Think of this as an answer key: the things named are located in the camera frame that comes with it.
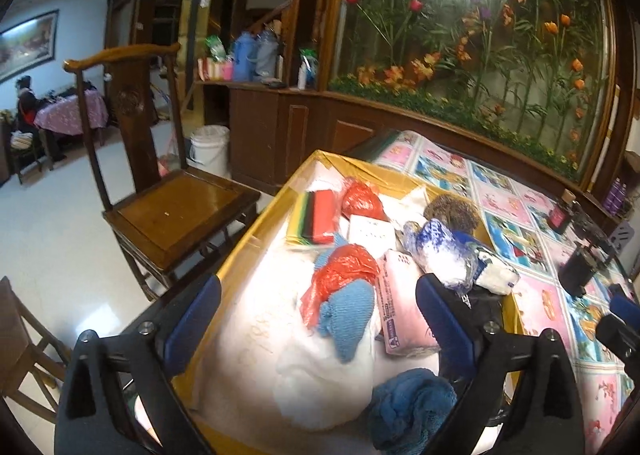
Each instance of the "bucket handle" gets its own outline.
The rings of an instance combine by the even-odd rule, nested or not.
[[[202,162],[202,161],[198,161],[198,159],[196,159],[196,158],[194,158],[194,157],[193,157],[193,148],[194,148],[194,146],[193,146],[193,143],[192,143],[192,144],[191,144],[191,149],[189,150],[189,159],[190,159],[191,161],[195,162],[196,164],[201,164],[201,165],[203,165],[203,166],[204,166],[204,165],[206,165],[206,163],[204,163],[204,162]],[[219,151],[215,154],[215,156],[213,156],[213,157],[210,159],[210,161],[209,161],[209,162],[214,162],[214,161],[218,158],[218,156],[219,156],[220,154],[222,154],[222,151],[223,151],[225,148],[226,148],[226,145],[225,145],[225,146],[221,146],[221,147],[220,147],[220,149],[219,149]]]

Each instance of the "patterned tablecloth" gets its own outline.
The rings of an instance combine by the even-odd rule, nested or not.
[[[87,90],[84,92],[84,96],[86,97],[91,127],[106,127],[109,114],[100,93],[97,90]],[[69,96],[39,110],[36,114],[35,125],[68,136],[82,134],[78,96]]]
[[[401,132],[374,164],[422,178],[468,197],[481,212],[496,251],[520,272],[513,289],[524,332],[558,330],[569,354],[582,401],[587,454],[597,451],[633,389],[624,365],[595,339],[595,326],[609,313],[607,287],[633,288],[614,267],[598,273],[583,298],[558,282],[558,268],[575,249],[573,230],[558,235],[546,224],[553,201],[510,177],[451,154],[415,132]]]

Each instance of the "picture frame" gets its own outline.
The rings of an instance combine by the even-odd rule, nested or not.
[[[0,83],[56,59],[59,14],[43,13],[0,32]]]

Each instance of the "brown scrubber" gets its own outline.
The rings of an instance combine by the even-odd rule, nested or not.
[[[438,219],[452,231],[462,231],[472,235],[480,223],[480,215],[475,204],[449,194],[438,195],[424,209],[427,220]]]

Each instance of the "red plastic bag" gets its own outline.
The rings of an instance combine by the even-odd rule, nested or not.
[[[378,195],[369,185],[353,177],[344,180],[340,208],[348,219],[351,215],[362,215],[386,222],[389,220]]]
[[[380,268],[369,252],[357,244],[338,247],[329,256],[327,265],[318,269],[311,279],[311,286],[300,299],[300,315],[309,328],[318,325],[320,305],[348,283],[362,278],[375,284]]]

